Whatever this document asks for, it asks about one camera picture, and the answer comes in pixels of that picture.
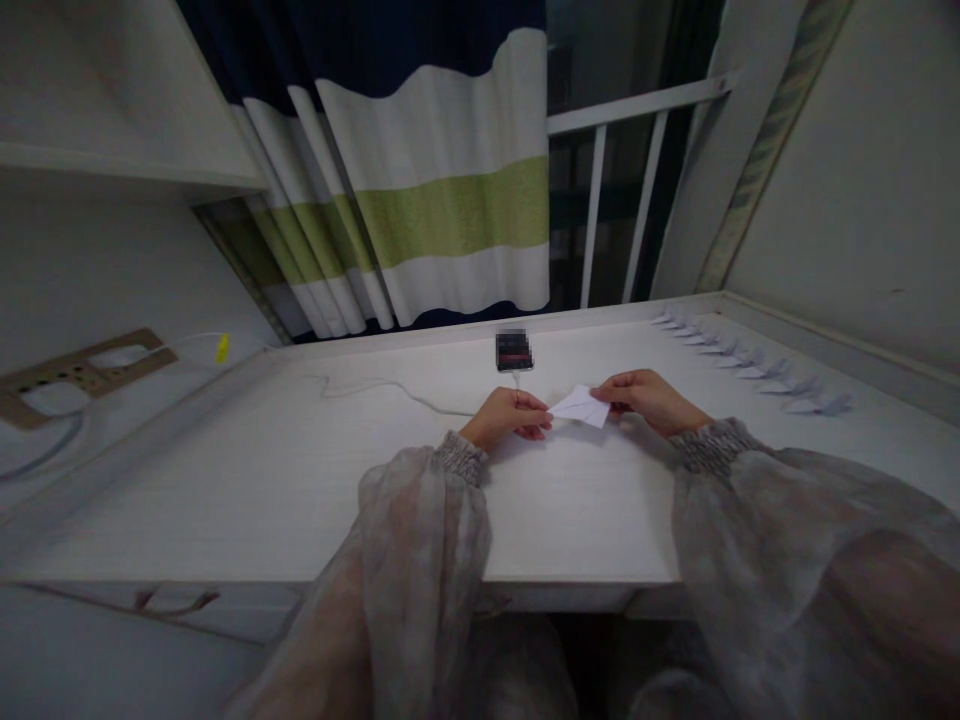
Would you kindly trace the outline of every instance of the smocked cuff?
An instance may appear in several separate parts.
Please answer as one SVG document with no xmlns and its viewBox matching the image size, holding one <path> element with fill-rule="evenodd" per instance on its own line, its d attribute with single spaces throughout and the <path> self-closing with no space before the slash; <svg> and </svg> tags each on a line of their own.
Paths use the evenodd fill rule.
<svg viewBox="0 0 960 720">
<path fill-rule="evenodd" d="M 446 470 L 474 487 L 477 485 L 480 466 L 487 461 L 487 454 L 483 450 L 453 430 L 447 431 L 443 442 L 437 448 L 437 457 Z"/>
<path fill-rule="evenodd" d="M 718 420 L 699 430 L 674 435 L 670 444 L 680 451 L 683 466 L 690 472 L 712 473 L 724 478 L 730 476 L 730 465 L 740 453 L 772 452 L 736 418 Z"/>
</svg>

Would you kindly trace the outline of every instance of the drawer handle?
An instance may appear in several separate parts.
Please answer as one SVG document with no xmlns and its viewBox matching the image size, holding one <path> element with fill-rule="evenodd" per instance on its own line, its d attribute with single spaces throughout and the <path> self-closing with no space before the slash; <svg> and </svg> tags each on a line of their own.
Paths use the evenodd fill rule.
<svg viewBox="0 0 960 720">
<path fill-rule="evenodd" d="M 137 593 L 136 600 L 133 602 L 134 611 L 143 613 L 144 615 L 153 615 L 154 617 L 183 617 L 184 615 L 190 615 L 203 610 L 207 605 L 220 597 L 220 593 L 218 593 L 216 590 L 208 590 L 194 600 L 193 604 L 188 607 L 180 608 L 179 610 L 151 610 L 147 607 L 147 605 L 150 603 L 156 593 L 156 589 L 140 590 Z"/>
</svg>

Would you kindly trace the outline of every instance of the desk drawer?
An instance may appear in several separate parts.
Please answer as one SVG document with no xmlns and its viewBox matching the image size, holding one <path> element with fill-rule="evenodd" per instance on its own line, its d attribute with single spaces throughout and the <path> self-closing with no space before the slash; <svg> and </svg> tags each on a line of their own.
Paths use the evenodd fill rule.
<svg viewBox="0 0 960 720">
<path fill-rule="evenodd" d="M 299 602 L 274 583 L 47 583 L 55 592 L 147 618 L 268 643 Z"/>
</svg>

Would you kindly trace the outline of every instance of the white cable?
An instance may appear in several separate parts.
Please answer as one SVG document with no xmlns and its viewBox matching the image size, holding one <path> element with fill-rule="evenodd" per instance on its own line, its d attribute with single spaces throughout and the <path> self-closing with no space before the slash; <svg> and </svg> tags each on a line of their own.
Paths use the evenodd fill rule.
<svg viewBox="0 0 960 720">
<path fill-rule="evenodd" d="M 250 334 L 250 333 L 245 333 L 245 332 L 240 332 L 240 333 L 231 333 L 231 332 L 206 332 L 206 333 L 194 333 L 193 335 L 187 335 L 186 337 L 178 338 L 178 339 L 176 339 L 176 340 L 173 340 L 173 341 L 171 341 L 171 342 L 168 342 L 168 343 L 165 344 L 165 345 L 161 345 L 161 346 L 158 347 L 158 348 L 153 348 L 152 350 L 148 350 L 148 351 L 147 351 L 147 355 L 153 355 L 154 353 L 158 353 L 158 352 L 160 352 L 161 350 L 166 350 L 167 348 L 171 348 L 171 347 L 173 347 L 174 345 L 179 345 L 179 344 L 181 344 L 181 343 L 185 343 L 185 342 L 187 342 L 188 340 L 195 340 L 195 339 L 197 339 L 197 338 L 202 338 L 202 337 L 223 337 L 224 335 L 242 335 L 242 336 L 244 336 L 244 337 L 250 338 L 251 340 L 254 340 L 257 344 L 261 345 L 262 347 L 266 348 L 267 350 L 269 350 L 269 351 L 271 351 L 271 352 L 276 352 L 276 351 L 277 351 L 277 348 L 273 347 L 272 345 L 267 345 L 267 343 L 265 343 L 263 340 L 261 340 L 260 338 L 258 338 L 256 335 L 252 335 L 252 334 Z"/>
<path fill-rule="evenodd" d="M 333 391 L 331 392 L 331 391 L 329 390 L 329 385 L 330 385 L 330 376 L 329 376 L 329 375 L 307 375 L 306 377 L 314 378 L 314 379 L 316 379 L 318 382 L 319 382 L 319 381 L 322 381 L 322 382 L 323 382 L 323 388 L 320 390 L 320 397 L 326 398 L 326 399 L 338 398 L 338 397 L 346 397 L 347 395 L 353 395 L 353 394 L 358 393 L 358 392 L 363 392 L 364 390 L 370 390 L 371 388 L 381 387 L 382 385 L 393 385 L 394 387 L 398 387 L 398 388 L 400 388 L 401 390 L 403 390 L 404 394 L 405 394 L 408 398 L 410 398 L 411 400 L 413 400 L 413 401 L 415 401 L 415 402 L 420 403 L 421 405 L 423 405 L 423 406 L 425 406 L 425 407 L 430 408 L 431 410 L 433 410 L 433 411 L 434 411 L 435 413 L 437 413 L 438 415 L 458 415 L 458 416 L 460 416 L 460 417 L 473 417 L 473 416 L 476 414 L 476 412 L 468 412 L 468 413 L 467 413 L 467 412 L 460 412 L 459 410 L 444 410 L 444 409 L 441 408 L 441 407 L 437 407 L 436 405 L 434 405 L 432 402 L 430 402 L 430 401 L 427 400 L 426 398 L 417 397 L 416 395 L 414 395 L 413 393 L 411 393 L 409 390 L 407 390 L 407 389 L 403 386 L 403 383 L 399 383 L 399 382 L 397 382 L 396 380 L 387 380 L 386 378 L 378 378 L 378 377 L 360 378 L 360 379 L 357 381 L 356 384 L 360 384 L 360 383 L 368 383 L 368 384 L 364 385 L 363 387 L 359 387 L 359 388 L 358 388 L 358 387 L 353 387 L 353 386 L 351 386 L 351 385 L 348 385 L 348 386 L 346 386 L 346 388 L 338 388 L 338 389 L 335 389 L 335 390 L 333 390 Z"/>
<path fill-rule="evenodd" d="M 61 438 L 57 440 L 57 442 L 55 442 L 53 446 L 40 457 L 24 463 L 20 467 L 14 468 L 13 470 L 7 470 L 6 472 L 0 473 L 0 482 L 17 480 L 27 473 L 36 470 L 44 463 L 53 460 L 53 458 L 63 452 L 67 445 L 73 442 L 73 439 L 80 434 L 80 430 L 83 428 L 84 413 L 81 410 L 80 412 L 64 415 L 63 418 L 70 420 L 70 425 L 67 427 L 67 431 L 63 434 L 63 436 L 61 436 Z"/>
</svg>

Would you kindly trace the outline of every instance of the curtain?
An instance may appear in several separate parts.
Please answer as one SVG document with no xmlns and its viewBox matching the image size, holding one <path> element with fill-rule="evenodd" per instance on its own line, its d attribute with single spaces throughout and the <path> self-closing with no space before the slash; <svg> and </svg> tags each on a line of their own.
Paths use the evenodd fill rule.
<svg viewBox="0 0 960 720">
<path fill-rule="evenodd" d="M 198 210 L 291 335 L 549 300 L 544 0 L 178 0 L 269 190 Z"/>
</svg>

